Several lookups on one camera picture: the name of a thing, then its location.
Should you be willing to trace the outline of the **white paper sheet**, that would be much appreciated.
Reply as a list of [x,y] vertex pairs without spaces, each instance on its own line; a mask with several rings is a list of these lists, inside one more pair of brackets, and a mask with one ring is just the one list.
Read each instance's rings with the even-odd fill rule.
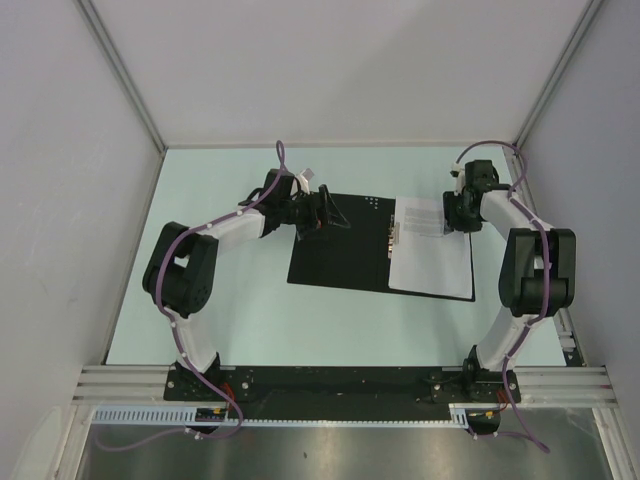
[[393,290],[472,301],[470,236],[454,232],[401,237],[392,247],[388,286]]

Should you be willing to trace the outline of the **printed paper sheet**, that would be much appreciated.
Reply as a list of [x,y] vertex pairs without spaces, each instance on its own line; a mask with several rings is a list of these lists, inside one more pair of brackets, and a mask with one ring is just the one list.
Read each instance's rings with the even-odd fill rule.
[[439,201],[418,197],[397,197],[394,218],[401,233],[429,237],[444,235],[444,211]]

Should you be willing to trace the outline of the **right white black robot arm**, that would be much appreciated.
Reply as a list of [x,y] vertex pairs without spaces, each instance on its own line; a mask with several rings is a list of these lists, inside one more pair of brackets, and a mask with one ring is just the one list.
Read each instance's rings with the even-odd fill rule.
[[489,160],[455,164],[455,189],[443,194],[445,231],[476,233],[493,226],[506,241],[498,277],[501,309],[474,345],[455,382],[473,401],[509,389],[509,373],[525,341],[575,296],[576,235],[529,209],[513,185],[503,184]]

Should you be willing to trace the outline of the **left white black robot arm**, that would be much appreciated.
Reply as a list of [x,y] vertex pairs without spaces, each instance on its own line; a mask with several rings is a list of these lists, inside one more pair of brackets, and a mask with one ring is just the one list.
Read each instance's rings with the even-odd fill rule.
[[213,291],[218,258],[282,225],[293,225],[300,240],[328,226],[350,226],[326,185],[309,189],[309,175],[272,169],[234,212],[199,227],[169,222],[161,230],[142,288],[168,318],[178,361],[191,369],[185,385],[199,399],[214,397],[221,387],[220,374],[211,369],[219,353],[198,319]]

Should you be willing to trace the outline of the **black clip folder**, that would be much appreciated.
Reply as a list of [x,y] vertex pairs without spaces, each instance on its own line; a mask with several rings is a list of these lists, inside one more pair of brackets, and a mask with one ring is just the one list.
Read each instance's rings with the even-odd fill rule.
[[395,201],[346,194],[335,194],[333,199],[351,227],[329,226],[296,240],[287,277],[289,284],[465,302],[475,300],[474,287],[469,293],[460,294],[437,293],[431,287],[425,291],[391,288],[388,240]]

